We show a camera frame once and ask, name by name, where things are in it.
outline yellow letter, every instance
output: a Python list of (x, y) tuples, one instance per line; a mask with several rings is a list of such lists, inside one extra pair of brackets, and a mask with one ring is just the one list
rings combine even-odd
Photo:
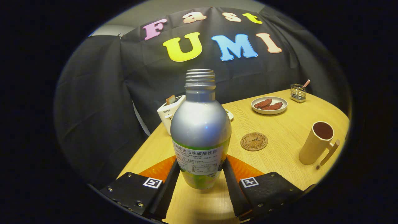
[(232, 22), (242, 22), (242, 20), (240, 18), (238, 18), (235, 14), (230, 13), (230, 12), (224, 12), (222, 14), (223, 16), (225, 16), (225, 18), (229, 21)]
[(164, 42), (163, 46), (167, 48), (170, 59), (173, 61), (182, 62), (194, 59), (200, 55), (200, 53), (202, 53), (202, 44), (200, 43), (198, 37), (199, 34), (200, 33), (195, 32), (184, 36), (185, 38), (188, 38), (192, 44), (192, 51), (186, 53), (182, 52), (181, 48), (179, 47), (178, 42), (181, 40), (181, 38), (176, 37)]
[(184, 19), (183, 20), (184, 23), (190, 24), (195, 22), (196, 20), (204, 20), (207, 18), (207, 16), (204, 16), (201, 12), (191, 12), (186, 14), (182, 18)]
[(263, 22), (261, 22), (261, 21), (259, 21), (259, 20), (256, 20), (256, 18), (257, 18), (257, 16), (254, 16), (254, 15), (252, 15), (252, 14), (250, 14), (250, 13), (245, 13), (245, 14), (242, 14), (243, 16), (246, 16), (250, 21), (252, 21), (253, 23), (257, 23), (257, 24), (262, 24)]
[(282, 52), (282, 49), (277, 47), (276, 44), (271, 40), (271, 38), (269, 37), (269, 34), (267, 34), (267, 33), (258, 33), (258, 34), (256, 34), (256, 36), (260, 37), (264, 41), (264, 43), (268, 47), (268, 52), (270, 52), (270, 53)]

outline food on plate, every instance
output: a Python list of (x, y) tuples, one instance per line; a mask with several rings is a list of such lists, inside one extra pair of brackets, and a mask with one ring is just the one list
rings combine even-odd
[(266, 99), (264, 101), (259, 102), (258, 104), (254, 105), (255, 108), (261, 109), (266, 106), (269, 106), (272, 103), (272, 99)]
[(262, 110), (279, 110), (281, 107), (282, 107), (282, 102), (279, 102), (274, 105), (263, 107)]
[(176, 101), (176, 97), (172, 95), (171, 97), (166, 99), (166, 105), (172, 104)]

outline cup handle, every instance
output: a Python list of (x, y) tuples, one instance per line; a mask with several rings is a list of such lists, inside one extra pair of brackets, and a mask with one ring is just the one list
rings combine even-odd
[(328, 145), (329, 153), (325, 156), (325, 158), (321, 162), (321, 166), (323, 166), (333, 155), (336, 151), (337, 147), (340, 145), (340, 140), (337, 140), (334, 145), (330, 142)]

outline bottle label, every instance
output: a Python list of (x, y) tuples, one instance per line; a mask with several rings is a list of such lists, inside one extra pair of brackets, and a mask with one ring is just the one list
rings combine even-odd
[(195, 175), (209, 175), (218, 171), (222, 165), (223, 145), (205, 150), (188, 149), (173, 140), (178, 165)]

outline bread slice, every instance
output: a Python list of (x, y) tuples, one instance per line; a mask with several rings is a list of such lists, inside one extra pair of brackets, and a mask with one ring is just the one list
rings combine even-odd
[(166, 105), (172, 104), (176, 101), (176, 97), (172, 95), (171, 97), (166, 99)]

